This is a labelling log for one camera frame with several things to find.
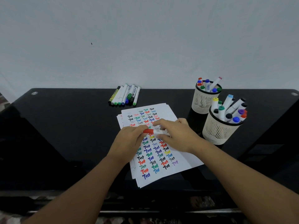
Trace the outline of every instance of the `person's left arm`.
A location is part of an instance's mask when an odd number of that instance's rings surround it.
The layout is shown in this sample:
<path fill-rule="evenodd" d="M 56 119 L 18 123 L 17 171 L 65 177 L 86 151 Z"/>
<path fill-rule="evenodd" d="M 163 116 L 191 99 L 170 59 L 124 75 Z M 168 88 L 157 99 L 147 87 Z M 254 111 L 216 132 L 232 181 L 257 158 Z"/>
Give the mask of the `person's left arm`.
<path fill-rule="evenodd" d="M 115 177 L 135 155 L 147 126 L 124 127 L 107 156 L 84 178 L 48 203 L 25 224 L 94 224 Z"/>

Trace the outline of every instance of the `red marker cap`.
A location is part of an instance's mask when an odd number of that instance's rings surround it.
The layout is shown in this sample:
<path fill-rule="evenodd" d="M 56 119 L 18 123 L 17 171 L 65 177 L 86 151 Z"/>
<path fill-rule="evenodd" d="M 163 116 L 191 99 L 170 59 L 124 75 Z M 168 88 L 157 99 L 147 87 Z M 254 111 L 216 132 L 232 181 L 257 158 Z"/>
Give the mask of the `red marker cap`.
<path fill-rule="evenodd" d="M 143 131 L 143 133 L 154 133 L 153 129 L 146 129 Z"/>

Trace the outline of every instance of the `pile of markers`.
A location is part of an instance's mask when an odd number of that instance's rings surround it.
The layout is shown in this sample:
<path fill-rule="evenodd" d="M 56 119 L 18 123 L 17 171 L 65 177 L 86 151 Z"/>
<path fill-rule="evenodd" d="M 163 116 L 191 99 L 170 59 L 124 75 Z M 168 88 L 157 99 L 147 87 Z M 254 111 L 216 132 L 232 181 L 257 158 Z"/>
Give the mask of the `pile of markers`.
<path fill-rule="evenodd" d="M 201 90 L 203 91 L 206 91 L 206 92 L 210 92 L 210 93 L 216 93 L 216 92 L 220 92 L 221 91 L 221 88 L 214 88 L 218 82 L 220 82 L 222 78 L 221 77 L 218 77 L 211 85 L 210 85 L 210 80 L 209 79 L 206 79 L 205 81 L 202 80 L 202 78 L 198 78 L 198 81 L 197 81 L 197 87 L 200 88 Z"/>
<path fill-rule="evenodd" d="M 134 84 L 132 86 L 128 86 L 128 84 L 125 84 L 124 86 L 118 86 L 108 103 L 111 105 L 133 104 L 135 106 L 139 92 L 140 86 L 136 87 Z"/>
<path fill-rule="evenodd" d="M 241 98 L 233 104 L 234 100 L 234 96 L 231 94 L 226 97 L 224 103 L 219 101 L 217 97 L 214 97 L 211 106 L 214 116 L 232 124 L 244 121 L 247 117 L 247 111 L 245 110 L 247 107 L 246 99 Z"/>

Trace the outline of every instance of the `hand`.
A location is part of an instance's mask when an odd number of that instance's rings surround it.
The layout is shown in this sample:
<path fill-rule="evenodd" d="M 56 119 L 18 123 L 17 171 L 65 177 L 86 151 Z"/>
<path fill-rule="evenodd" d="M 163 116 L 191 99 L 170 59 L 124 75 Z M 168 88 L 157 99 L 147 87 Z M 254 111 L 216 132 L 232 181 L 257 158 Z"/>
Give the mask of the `hand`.
<path fill-rule="evenodd" d="M 175 122 L 159 119 L 158 121 L 155 121 L 153 125 L 161 125 L 161 130 L 168 130 L 170 136 L 158 134 L 157 138 L 165 141 L 178 151 L 194 153 L 196 147 L 209 144 L 208 141 L 199 137 L 189 127 L 187 120 L 184 118 L 179 118 Z"/>
<path fill-rule="evenodd" d="M 123 127 L 114 139 L 107 157 L 117 159 L 122 165 L 130 162 L 139 148 L 142 139 L 147 135 L 143 133 L 145 129 L 148 129 L 146 125 Z"/>

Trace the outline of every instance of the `yellow and black marker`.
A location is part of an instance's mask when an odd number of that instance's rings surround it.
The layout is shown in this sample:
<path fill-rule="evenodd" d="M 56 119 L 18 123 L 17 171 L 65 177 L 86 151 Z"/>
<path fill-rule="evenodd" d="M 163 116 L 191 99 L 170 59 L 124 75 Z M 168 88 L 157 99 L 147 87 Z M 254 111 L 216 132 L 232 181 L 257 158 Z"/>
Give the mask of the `yellow and black marker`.
<path fill-rule="evenodd" d="M 108 101 L 108 104 L 111 104 L 111 101 L 113 100 L 113 98 L 115 97 L 115 95 L 117 94 L 118 90 L 120 89 L 120 86 L 118 86 L 116 88 L 116 90 L 114 91 L 114 93 L 112 94 L 111 98 Z"/>

